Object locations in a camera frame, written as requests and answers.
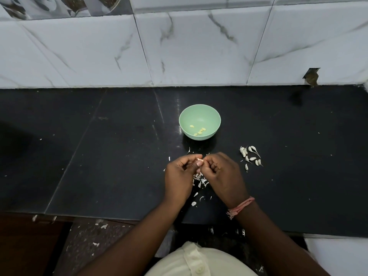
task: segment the hand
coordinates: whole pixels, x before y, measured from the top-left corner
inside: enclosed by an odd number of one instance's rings
[[[199,173],[202,165],[201,154],[185,155],[169,163],[165,170],[164,201],[183,207],[189,198],[193,186],[193,175]]]
[[[207,155],[200,171],[229,209],[249,198],[239,165],[224,153]]]

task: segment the backsplash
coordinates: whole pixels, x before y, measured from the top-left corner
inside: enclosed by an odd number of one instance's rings
[[[368,0],[0,3],[0,88],[368,80]]]

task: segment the bowl rim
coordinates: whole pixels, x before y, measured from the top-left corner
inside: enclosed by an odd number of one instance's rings
[[[208,135],[194,135],[194,134],[188,133],[188,132],[187,132],[186,130],[184,130],[184,128],[182,127],[182,125],[181,125],[181,123],[180,123],[180,117],[182,116],[182,114],[183,114],[183,112],[184,112],[184,111],[186,111],[188,108],[190,108],[190,107],[192,107],[192,106],[208,106],[208,107],[212,108],[214,111],[216,111],[216,113],[218,114],[218,116],[219,116],[219,118],[220,118],[220,123],[219,123],[218,127],[216,128],[216,130],[215,130],[215,131],[214,131],[214,133],[213,133],[213,134],[215,134],[215,133],[217,132],[217,130],[219,129],[220,125],[221,125],[221,115],[219,114],[219,112],[218,112],[214,107],[209,106],[208,104],[192,104],[191,106],[186,107],[186,108],[181,112],[181,114],[179,115],[179,120],[178,120],[178,121],[179,121],[179,126],[181,127],[181,129],[183,130],[183,132],[184,132],[184,133],[186,133],[186,134],[189,134],[189,135],[191,135],[191,136],[194,136],[195,138],[204,138],[204,137],[208,136]]]

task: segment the person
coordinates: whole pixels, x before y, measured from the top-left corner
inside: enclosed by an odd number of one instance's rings
[[[202,159],[202,155],[185,155],[169,163],[165,170],[165,195],[159,206],[78,275],[141,275],[189,198],[196,173],[202,172],[229,209],[250,198],[238,164],[227,155],[216,153],[207,155],[203,161],[197,159]],[[235,218],[268,274],[329,275],[268,218],[256,201]],[[160,260],[146,275],[255,275],[234,257],[217,251],[186,243]]]

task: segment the person's right arm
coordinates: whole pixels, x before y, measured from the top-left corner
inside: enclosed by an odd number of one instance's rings
[[[231,209],[249,198],[239,165],[223,153],[204,158],[202,174],[219,198]],[[253,201],[235,218],[244,228],[270,275],[329,274],[283,233]]]

